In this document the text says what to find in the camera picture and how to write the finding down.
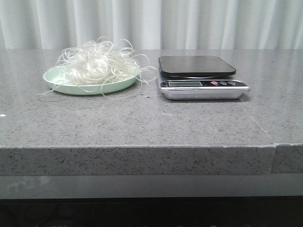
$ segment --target scale platform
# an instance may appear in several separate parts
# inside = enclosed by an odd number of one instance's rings
[[[215,56],[163,56],[159,58],[161,92],[173,100],[239,99],[250,88],[228,79],[236,69]]]

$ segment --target lcd display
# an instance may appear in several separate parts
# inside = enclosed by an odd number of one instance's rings
[[[172,81],[169,82],[170,87],[201,87],[200,81]]]

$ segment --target countertop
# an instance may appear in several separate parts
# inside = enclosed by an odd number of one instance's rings
[[[164,55],[221,57],[251,87],[225,101],[167,100],[156,81],[42,96],[60,53],[0,50],[1,176],[303,173],[302,50],[136,52],[155,68]]]

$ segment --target pale green plate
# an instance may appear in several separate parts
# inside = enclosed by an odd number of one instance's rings
[[[103,94],[111,93],[111,92],[123,90],[131,86],[136,81],[136,77],[134,76],[126,80],[122,80],[114,83],[108,83],[104,85],[84,85],[84,86],[60,85],[64,83],[59,76],[60,71],[61,71],[61,67],[53,68],[47,71],[43,75],[43,79],[47,82],[48,86],[51,89],[55,88],[55,91],[69,95],[87,96],[87,95],[100,95],[102,93]]]

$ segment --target scale button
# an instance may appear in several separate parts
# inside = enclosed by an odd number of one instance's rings
[[[236,82],[234,82],[234,81],[228,81],[228,83],[231,84],[231,85],[233,85],[233,86],[236,85]]]

